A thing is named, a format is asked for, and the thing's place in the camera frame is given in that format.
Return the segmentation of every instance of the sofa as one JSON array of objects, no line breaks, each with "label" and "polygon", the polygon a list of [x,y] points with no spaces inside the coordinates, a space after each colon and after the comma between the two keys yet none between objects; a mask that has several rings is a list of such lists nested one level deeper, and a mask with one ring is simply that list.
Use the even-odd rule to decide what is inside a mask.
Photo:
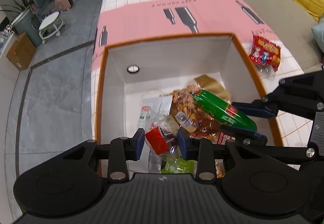
[{"label": "sofa", "polygon": [[277,34],[304,72],[321,70],[323,52],[311,28],[318,23],[293,0],[244,0]]}]

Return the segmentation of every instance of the gray plant pot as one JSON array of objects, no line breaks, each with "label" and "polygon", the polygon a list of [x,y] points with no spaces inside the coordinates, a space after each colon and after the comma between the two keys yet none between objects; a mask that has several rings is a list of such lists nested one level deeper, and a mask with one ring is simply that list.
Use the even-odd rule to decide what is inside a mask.
[{"label": "gray plant pot", "polygon": [[41,44],[42,39],[39,36],[39,31],[35,29],[31,23],[35,21],[38,21],[36,15],[28,8],[20,13],[20,15],[15,18],[11,25],[15,27],[18,34],[23,34],[26,32],[30,41],[35,47],[37,47],[39,44]]}]

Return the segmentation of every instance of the gray marble floor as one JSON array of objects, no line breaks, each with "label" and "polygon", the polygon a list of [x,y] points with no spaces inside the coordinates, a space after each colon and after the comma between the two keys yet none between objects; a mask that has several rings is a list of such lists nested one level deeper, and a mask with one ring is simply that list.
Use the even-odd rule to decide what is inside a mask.
[{"label": "gray marble floor", "polygon": [[[31,66],[94,40],[101,1],[73,0],[73,7],[60,15],[65,22],[61,36],[54,36],[38,46]],[[93,45],[81,46],[74,52],[32,68],[32,71],[27,69],[19,74],[11,100],[5,142],[7,190],[14,219],[22,214],[13,195],[16,176],[92,137],[92,53]],[[18,121],[25,86],[22,116]]]}]

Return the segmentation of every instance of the white stool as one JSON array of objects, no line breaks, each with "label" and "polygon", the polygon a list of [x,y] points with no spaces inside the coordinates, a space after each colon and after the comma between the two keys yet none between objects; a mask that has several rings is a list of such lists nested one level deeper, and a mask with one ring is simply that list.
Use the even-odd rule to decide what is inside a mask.
[{"label": "white stool", "polygon": [[[54,34],[56,34],[57,37],[59,37],[61,35],[60,28],[62,28],[62,26],[64,26],[65,23],[60,19],[59,15],[60,15],[59,11],[52,13],[51,15],[44,18],[43,22],[39,26],[39,35],[40,35],[41,39],[43,40],[43,43],[45,43],[46,39],[48,39],[49,37],[52,37]],[[57,27],[55,25],[55,21],[57,19],[59,19],[59,21],[61,22],[59,27]],[[53,25],[55,31],[52,32],[51,34],[47,35],[46,37],[44,37],[43,36],[44,32],[51,25]]]}]

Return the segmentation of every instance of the cardboard box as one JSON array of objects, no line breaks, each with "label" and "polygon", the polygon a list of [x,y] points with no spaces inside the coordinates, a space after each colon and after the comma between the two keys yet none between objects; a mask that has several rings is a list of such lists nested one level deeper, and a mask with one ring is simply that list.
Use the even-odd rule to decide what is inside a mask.
[{"label": "cardboard box", "polygon": [[18,70],[28,68],[36,48],[31,43],[26,33],[18,36],[19,41],[15,41],[7,53],[7,58]]}]

